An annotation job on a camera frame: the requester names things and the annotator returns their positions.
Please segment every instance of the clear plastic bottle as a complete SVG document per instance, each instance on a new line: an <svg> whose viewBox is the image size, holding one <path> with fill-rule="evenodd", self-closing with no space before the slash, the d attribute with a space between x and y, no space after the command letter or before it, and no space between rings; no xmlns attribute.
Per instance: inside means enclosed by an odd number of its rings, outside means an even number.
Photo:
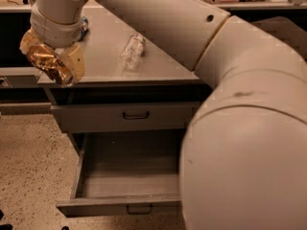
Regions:
<svg viewBox="0 0 307 230"><path fill-rule="evenodd" d="M141 34L132 35L120 55L120 61L125 70L136 71L137 64L145 51L146 41Z"/></svg>

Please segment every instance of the gray cabinet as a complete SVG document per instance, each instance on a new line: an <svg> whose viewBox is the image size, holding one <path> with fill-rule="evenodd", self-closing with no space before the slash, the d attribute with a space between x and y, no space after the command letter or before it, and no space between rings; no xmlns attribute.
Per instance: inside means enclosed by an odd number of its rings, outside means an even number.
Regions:
<svg viewBox="0 0 307 230"><path fill-rule="evenodd" d="M67 217L180 211L182 138L211 89L149 40L137 71L123 70L118 56L135 31L102 7L84 15L93 27L82 81L38 83L79 155L71 198L57 207Z"/></svg>

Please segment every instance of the cabinet drawer front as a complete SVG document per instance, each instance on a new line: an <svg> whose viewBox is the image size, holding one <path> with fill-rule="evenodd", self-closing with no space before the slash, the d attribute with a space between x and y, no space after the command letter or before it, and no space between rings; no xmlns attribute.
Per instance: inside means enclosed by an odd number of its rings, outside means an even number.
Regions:
<svg viewBox="0 0 307 230"><path fill-rule="evenodd" d="M185 128L199 102L52 106L63 132Z"/></svg>
<svg viewBox="0 0 307 230"><path fill-rule="evenodd" d="M179 213L181 202L177 196L136 199L80 198L57 202L57 208L67 217L97 217L115 215L148 215L155 213Z"/></svg>

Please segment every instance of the terrazzo floor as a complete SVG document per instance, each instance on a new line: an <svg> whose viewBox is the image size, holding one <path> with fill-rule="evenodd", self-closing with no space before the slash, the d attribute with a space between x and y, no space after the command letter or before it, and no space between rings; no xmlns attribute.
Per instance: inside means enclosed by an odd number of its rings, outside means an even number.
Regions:
<svg viewBox="0 0 307 230"><path fill-rule="evenodd" d="M14 230L185 229L181 214L66 218L78 155L51 114L0 117L1 224Z"/></svg>

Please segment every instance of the drawer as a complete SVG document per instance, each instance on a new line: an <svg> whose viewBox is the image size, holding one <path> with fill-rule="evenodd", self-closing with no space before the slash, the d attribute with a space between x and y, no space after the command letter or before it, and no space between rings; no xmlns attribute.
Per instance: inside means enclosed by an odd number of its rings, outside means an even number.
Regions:
<svg viewBox="0 0 307 230"><path fill-rule="evenodd" d="M110 132L185 128L199 102L54 105L62 132Z"/></svg>
<svg viewBox="0 0 307 230"><path fill-rule="evenodd" d="M185 129L85 134L67 217L181 210L178 158Z"/></svg>

